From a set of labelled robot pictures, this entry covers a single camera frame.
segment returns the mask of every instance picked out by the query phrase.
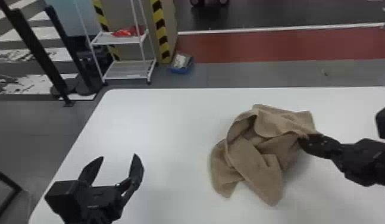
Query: black pole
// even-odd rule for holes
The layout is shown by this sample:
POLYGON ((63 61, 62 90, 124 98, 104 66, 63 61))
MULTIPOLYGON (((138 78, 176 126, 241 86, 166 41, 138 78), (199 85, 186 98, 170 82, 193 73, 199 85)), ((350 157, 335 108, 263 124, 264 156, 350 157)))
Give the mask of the black pole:
POLYGON ((4 175, 0 172, 0 181, 5 183, 6 185, 12 188, 11 193, 5 198, 4 202, 0 205, 0 217, 4 213, 4 211, 8 208, 12 200, 16 197, 16 195, 22 190, 21 186, 12 181, 8 176, 4 175))
POLYGON ((45 12, 51 19, 52 23, 54 24, 57 32, 59 33, 60 38, 63 41, 64 46, 67 48, 68 53, 70 54, 71 58, 73 59, 79 71, 79 75, 82 78, 82 81, 77 84, 76 92, 80 95, 92 95, 97 93, 102 88, 102 85, 103 85, 102 80, 92 79, 87 75, 86 70, 84 69, 84 66, 80 62, 80 58, 77 55, 76 50, 74 49, 74 47, 71 46, 71 42, 69 41, 69 38, 62 24, 60 23, 60 20, 55 11, 55 8, 52 5, 49 5, 45 7, 45 12))
POLYGON ((34 55, 35 59, 40 64, 43 71, 49 77, 49 80, 51 80, 52 84, 56 87, 59 94, 62 96, 65 102, 65 106, 73 106, 74 102, 72 102, 67 96, 68 86, 64 82, 63 78, 60 76, 58 69, 55 67, 55 64, 49 58, 42 44, 35 36, 26 18, 24 18, 23 13, 21 13, 18 8, 10 10, 4 0, 0 0, 0 7, 6 15, 7 19, 13 25, 13 28, 15 28, 15 30, 20 35, 26 46, 30 49, 31 53, 34 55))

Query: white wire shelf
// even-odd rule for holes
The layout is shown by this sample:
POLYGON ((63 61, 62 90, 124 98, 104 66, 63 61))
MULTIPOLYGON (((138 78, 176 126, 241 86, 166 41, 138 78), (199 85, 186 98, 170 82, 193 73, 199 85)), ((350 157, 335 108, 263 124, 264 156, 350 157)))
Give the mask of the white wire shelf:
POLYGON ((146 61, 114 61, 105 73, 104 79, 147 79, 156 65, 156 59, 146 61))
POLYGON ((149 30, 145 30, 141 36, 113 36, 113 32, 99 32, 98 35, 91 41, 91 45, 121 45, 121 44, 133 44, 143 43, 148 35, 149 30))

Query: table surface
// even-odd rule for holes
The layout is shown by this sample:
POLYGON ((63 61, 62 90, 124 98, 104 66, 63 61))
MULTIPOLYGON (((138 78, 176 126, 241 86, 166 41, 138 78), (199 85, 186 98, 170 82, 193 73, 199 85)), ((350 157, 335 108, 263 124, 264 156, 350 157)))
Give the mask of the table surface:
MULTIPOLYGON (((331 161, 303 151, 285 174, 284 196, 275 207, 245 183, 238 184, 230 199, 218 195, 209 175, 211 149, 253 104, 309 110, 320 132, 350 143, 378 139, 374 117, 385 107, 385 88, 111 90, 49 187, 76 179, 101 155, 105 160, 94 186, 113 185, 127 177, 137 153, 145 176, 114 223, 385 223, 385 187, 359 186, 331 161)), ((42 198, 29 223, 62 221, 42 198)))

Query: yellow and black striped pole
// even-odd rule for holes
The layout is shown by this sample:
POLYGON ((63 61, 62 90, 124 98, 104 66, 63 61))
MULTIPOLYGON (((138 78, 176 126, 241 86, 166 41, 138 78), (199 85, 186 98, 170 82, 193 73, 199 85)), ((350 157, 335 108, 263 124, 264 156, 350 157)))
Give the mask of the yellow and black striped pole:
POLYGON ((156 38, 159 40, 159 51, 162 56, 162 63, 171 62, 170 45, 168 44, 166 23, 164 21, 164 13, 162 2, 160 0, 151 0, 152 9, 154 11, 154 23, 156 25, 156 38))
MULTIPOLYGON (((105 17, 101 0, 92 0, 92 3, 102 30, 104 32, 109 32, 110 31, 109 22, 108 22, 108 19, 105 17)), ((116 47, 114 45, 109 45, 108 48, 110 53, 113 55, 114 59, 116 61, 120 61, 119 53, 116 47)))

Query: crumpled towel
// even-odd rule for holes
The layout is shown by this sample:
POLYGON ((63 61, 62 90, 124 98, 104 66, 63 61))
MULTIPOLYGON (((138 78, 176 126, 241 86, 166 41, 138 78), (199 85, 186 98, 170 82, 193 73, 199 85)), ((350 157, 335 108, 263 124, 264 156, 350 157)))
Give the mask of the crumpled towel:
POLYGON ((296 160, 298 138, 310 133, 317 133, 310 112, 254 105, 212 150, 214 189, 229 198, 237 183, 246 181, 268 205, 276 205, 282 198, 282 171, 296 160))

